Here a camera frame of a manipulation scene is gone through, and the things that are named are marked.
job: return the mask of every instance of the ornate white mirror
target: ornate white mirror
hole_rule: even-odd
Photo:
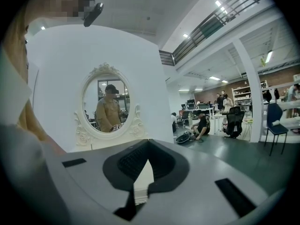
[[[79,108],[75,112],[77,145],[103,139],[121,141],[121,136],[122,142],[116,143],[145,138],[139,113],[126,77],[107,63],[100,65],[82,83]]]

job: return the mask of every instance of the shelf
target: shelf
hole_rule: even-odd
[[[233,91],[236,91],[236,90],[241,90],[241,89],[245,89],[245,88],[250,88],[250,86],[243,87],[243,88],[236,88],[236,89],[233,89]]]
[[[240,100],[235,100],[234,102],[239,102],[239,101],[244,101],[244,100],[251,100],[251,98],[244,98],[244,99],[240,99]]]
[[[244,93],[234,94],[234,96],[244,95],[244,94],[248,94],[248,93],[251,93],[251,92],[244,92]]]

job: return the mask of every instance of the fluorescent light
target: fluorescent light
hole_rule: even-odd
[[[273,51],[270,51],[267,56],[266,63],[270,61]]]
[[[216,4],[218,7],[221,6],[221,3],[218,0],[216,1]]]
[[[213,79],[213,80],[220,80],[219,78],[217,78],[217,77],[210,77],[210,79]]]

